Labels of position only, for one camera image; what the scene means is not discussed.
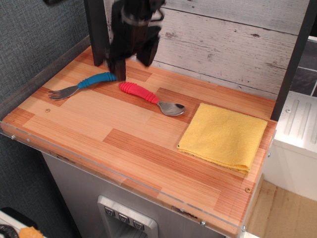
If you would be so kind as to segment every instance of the wooden countertop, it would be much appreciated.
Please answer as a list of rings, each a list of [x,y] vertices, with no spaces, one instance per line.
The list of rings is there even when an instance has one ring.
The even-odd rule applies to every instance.
[[[127,81],[183,104],[178,117],[121,92],[118,82],[99,83],[53,101],[48,91],[76,85],[105,71],[91,48],[4,118],[8,135],[146,197],[227,236],[237,236],[261,174],[276,122],[275,101],[155,67],[127,61]],[[200,103],[268,121],[251,172],[243,175],[180,153],[177,143]]]

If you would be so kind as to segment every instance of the wooden floor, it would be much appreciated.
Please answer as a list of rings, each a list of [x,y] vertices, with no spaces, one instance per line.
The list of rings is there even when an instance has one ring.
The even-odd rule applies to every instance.
[[[317,238],[317,202],[263,181],[247,231],[260,238]]]

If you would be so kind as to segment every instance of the spoon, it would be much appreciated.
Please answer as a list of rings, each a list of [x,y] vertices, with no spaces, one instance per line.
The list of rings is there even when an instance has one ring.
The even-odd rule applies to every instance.
[[[133,94],[144,98],[150,103],[157,104],[161,111],[167,116],[178,116],[185,112],[186,108],[177,103],[162,102],[159,98],[149,90],[137,85],[136,83],[124,82],[119,84],[119,88],[129,94]]]

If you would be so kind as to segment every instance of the metal fork tines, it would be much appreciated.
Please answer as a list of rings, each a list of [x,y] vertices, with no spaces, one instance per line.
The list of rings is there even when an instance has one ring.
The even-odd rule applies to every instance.
[[[68,88],[64,88],[62,90],[49,91],[49,93],[51,93],[49,94],[49,98],[54,100],[62,100],[73,95],[78,89],[78,86],[75,85]]]

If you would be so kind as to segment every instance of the dispenser button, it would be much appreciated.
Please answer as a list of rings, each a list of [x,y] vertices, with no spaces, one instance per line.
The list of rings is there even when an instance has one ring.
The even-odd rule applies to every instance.
[[[120,221],[125,222],[127,224],[130,223],[129,218],[125,215],[120,214],[120,213],[119,213],[119,219],[120,219]]]
[[[139,223],[137,221],[133,221],[133,225],[136,229],[144,231],[144,225],[142,223]]]
[[[115,213],[112,209],[105,207],[105,211],[109,216],[115,217]]]

